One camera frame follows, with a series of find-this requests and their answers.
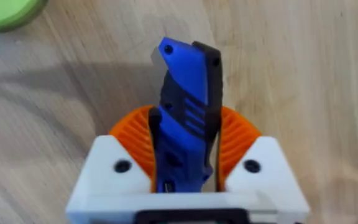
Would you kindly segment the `white orange right gripper left finger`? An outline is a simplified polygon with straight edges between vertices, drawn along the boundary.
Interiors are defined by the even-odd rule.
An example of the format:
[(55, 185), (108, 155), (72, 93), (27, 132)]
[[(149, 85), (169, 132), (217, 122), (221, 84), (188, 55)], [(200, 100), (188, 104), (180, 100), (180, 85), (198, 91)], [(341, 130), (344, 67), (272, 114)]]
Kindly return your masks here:
[(140, 107), (109, 134), (98, 136), (89, 151), (72, 197), (148, 194), (156, 191), (156, 161), (149, 110)]

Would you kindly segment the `white orange right gripper right finger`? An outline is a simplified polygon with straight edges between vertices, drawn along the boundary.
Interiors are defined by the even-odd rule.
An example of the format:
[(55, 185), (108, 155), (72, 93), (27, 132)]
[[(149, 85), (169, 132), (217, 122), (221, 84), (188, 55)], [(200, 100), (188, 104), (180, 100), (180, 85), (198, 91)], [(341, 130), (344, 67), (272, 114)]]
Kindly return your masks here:
[(238, 112), (222, 107), (217, 190), (251, 199), (303, 199), (277, 139), (263, 135)]

